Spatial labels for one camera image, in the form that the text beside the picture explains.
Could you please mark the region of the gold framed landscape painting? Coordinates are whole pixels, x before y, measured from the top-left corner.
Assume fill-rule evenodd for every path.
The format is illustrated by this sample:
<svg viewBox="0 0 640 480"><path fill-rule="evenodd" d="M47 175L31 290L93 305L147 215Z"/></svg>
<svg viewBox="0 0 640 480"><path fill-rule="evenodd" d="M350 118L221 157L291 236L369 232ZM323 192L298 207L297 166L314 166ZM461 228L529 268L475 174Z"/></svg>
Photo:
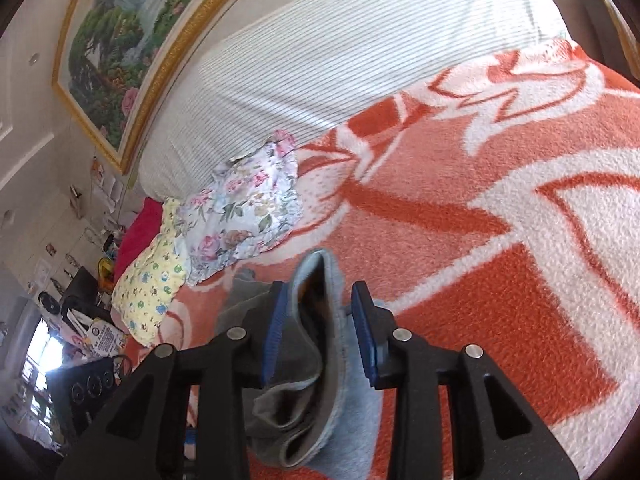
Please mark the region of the gold framed landscape painting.
<svg viewBox="0 0 640 480"><path fill-rule="evenodd" d="M231 1L70 0L52 87L120 174L179 65Z"/></svg>

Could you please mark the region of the wooden framed window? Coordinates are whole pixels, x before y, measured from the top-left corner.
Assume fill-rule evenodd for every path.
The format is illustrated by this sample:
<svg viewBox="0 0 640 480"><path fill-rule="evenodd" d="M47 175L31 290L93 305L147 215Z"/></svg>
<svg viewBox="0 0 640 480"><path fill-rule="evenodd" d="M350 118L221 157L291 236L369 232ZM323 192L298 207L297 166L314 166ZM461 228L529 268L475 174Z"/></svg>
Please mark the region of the wooden framed window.
<svg viewBox="0 0 640 480"><path fill-rule="evenodd" d="M54 447L53 408L47 371L61 363L62 346L36 305L19 302L1 345L1 418L18 434Z"/></svg>

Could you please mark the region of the white printed tote bag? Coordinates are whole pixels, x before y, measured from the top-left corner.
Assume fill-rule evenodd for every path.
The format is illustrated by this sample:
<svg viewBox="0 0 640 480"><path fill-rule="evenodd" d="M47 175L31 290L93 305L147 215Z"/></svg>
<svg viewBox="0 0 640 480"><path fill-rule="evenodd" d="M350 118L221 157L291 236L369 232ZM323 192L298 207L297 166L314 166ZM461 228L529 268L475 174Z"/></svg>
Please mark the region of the white printed tote bag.
<svg viewBox="0 0 640 480"><path fill-rule="evenodd" d="M108 358L124 353L128 336L102 318L89 318L77 310L67 311L72 341L89 358Z"/></svg>

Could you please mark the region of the orange white fleece blanket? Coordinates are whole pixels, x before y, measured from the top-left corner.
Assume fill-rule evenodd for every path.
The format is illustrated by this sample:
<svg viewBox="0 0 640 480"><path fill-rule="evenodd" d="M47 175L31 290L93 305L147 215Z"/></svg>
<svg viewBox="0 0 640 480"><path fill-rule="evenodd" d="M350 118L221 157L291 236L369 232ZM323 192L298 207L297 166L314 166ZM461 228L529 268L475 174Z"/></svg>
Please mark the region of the orange white fleece blanket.
<svg viewBox="0 0 640 480"><path fill-rule="evenodd" d="M287 280L324 248L409 330L483 347L578 474L599 472L639 406L638 86L550 40L419 81L295 155L293 231L184 281L130 359L205 344L237 278Z"/></svg>

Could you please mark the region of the floral folded cloth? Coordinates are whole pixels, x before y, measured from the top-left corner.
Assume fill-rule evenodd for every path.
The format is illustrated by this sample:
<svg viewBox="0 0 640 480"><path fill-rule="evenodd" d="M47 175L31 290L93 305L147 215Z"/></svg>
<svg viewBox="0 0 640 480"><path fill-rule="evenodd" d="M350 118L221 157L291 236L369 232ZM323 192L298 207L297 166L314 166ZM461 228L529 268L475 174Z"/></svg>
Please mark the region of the floral folded cloth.
<svg viewBox="0 0 640 480"><path fill-rule="evenodd" d="M278 130L252 154L218 167L176 212L178 254L193 286L282 243L303 215L295 140Z"/></svg>

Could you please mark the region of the red folded cloth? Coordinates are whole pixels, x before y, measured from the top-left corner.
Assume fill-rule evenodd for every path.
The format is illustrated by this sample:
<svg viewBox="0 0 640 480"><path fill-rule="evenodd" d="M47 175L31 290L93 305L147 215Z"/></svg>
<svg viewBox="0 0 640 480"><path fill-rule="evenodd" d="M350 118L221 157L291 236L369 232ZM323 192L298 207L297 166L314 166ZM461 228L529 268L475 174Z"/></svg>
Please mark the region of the red folded cloth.
<svg viewBox="0 0 640 480"><path fill-rule="evenodd" d="M163 204L147 197L143 202L142 211L122 238L122 244L120 244L115 260L115 281L120 279L128 266L140 256L160 232L162 217Z"/></svg>

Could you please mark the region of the white striped bedding roll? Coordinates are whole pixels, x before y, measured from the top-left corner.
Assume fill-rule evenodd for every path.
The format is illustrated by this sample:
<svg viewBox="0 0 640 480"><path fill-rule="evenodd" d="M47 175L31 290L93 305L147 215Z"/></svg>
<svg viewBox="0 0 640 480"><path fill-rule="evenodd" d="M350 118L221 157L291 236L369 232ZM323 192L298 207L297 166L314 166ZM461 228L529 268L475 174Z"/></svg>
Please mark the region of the white striped bedding roll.
<svg viewBox="0 0 640 480"><path fill-rule="evenodd" d="M552 0L296 0L188 65L151 127L142 190L186 196L273 131L305 144L447 67L567 34Z"/></svg>

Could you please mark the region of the yellow cartoon print pillow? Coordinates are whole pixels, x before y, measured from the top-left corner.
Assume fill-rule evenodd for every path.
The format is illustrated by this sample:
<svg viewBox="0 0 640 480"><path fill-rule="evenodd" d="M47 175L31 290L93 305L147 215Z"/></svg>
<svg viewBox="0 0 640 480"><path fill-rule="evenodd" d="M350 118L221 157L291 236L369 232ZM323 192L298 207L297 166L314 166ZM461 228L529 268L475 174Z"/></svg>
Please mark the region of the yellow cartoon print pillow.
<svg viewBox="0 0 640 480"><path fill-rule="evenodd" d="M179 202L170 198L162 204L160 232L115 281L112 292L111 314L116 325L143 347L157 340L171 300L186 280L186 260L175 246Z"/></svg>

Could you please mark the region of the grey fleece pants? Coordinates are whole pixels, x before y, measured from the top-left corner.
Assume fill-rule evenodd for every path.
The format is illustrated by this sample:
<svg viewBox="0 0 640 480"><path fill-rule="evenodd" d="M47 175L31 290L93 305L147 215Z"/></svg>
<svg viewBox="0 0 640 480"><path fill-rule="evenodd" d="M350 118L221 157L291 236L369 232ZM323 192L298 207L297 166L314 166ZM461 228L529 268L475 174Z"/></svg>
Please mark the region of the grey fleece pants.
<svg viewBox="0 0 640 480"><path fill-rule="evenodd" d="M332 252L307 252L267 323L266 378L242 396L250 455L268 476L372 470L383 395L364 376L343 289Z"/></svg>

